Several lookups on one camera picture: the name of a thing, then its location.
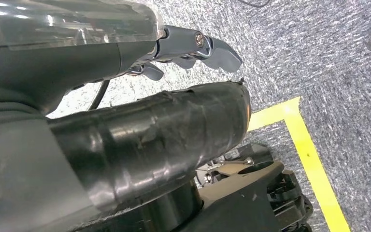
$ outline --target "gray carpet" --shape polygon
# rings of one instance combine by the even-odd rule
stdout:
[[[261,9],[236,0],[149,0],[165,23],[200,29],[232,45],[244,60],[234,74],[198,63],[185,71],[159,65],[165,78],[112,81],[101,106],[134,101],[161,90],[245,78],[254,111],[302,96],[301,113],[353,232],[371,232],[371,0],[271,0]],[[85,110],[98,85],[70,93],[51,114]],[[284,123],[249,133],[244,143],[268,144],[296,171],[315,206],[310,224],[328,227]]]

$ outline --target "robotic arm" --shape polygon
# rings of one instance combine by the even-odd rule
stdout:
[[[231,231],[302,230],[304,210],[277,216],[288,203],[303,209],[297,184],[295,194],[267,198],[267,186],[284,180],[281,163],[248,164],[200,191],[193,181],[198,167],[245,136],[251,107],[242,81],[45,117],[86,83],[124,74],[159,80],[151,62],[188,69],[197,60],[228,72],[242,63],[225,42],[164,26],[142,4],[0,0],[0,232],[230,231],[224,223]],[[255,207],[245,218],[266,220],[216,220],[247,199]]]

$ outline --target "black tube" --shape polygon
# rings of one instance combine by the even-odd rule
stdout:
[[[109,87],[110,80],[105,80],[101,83],[99,91],[96,94],[96,97],[93,99],[90,107],[88,110],[95,110],[99,107],[101,100],[104,97],[104,94],[107,91],[107,88]]]
[[[125,210],[180,187],[235,147],[250,114],[242,83],[221,82],[49,120],[49,126],[93,204]]]

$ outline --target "gray plastic housing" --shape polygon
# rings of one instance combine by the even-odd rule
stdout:
[[[66,231],[98,213],[46,118],[0,103],[0,232]]]
[[[48,114],[57,108],[67,91],[125,72],[151,51],[155,43],[106,43],[22,51],[2,47],[0,102],[19,102]]]

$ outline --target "yellow floor tape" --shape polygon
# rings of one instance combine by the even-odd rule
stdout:
[[[300,97],[253,113],[248,131],[284,120],[331,232],[350,232],[299,110]]]

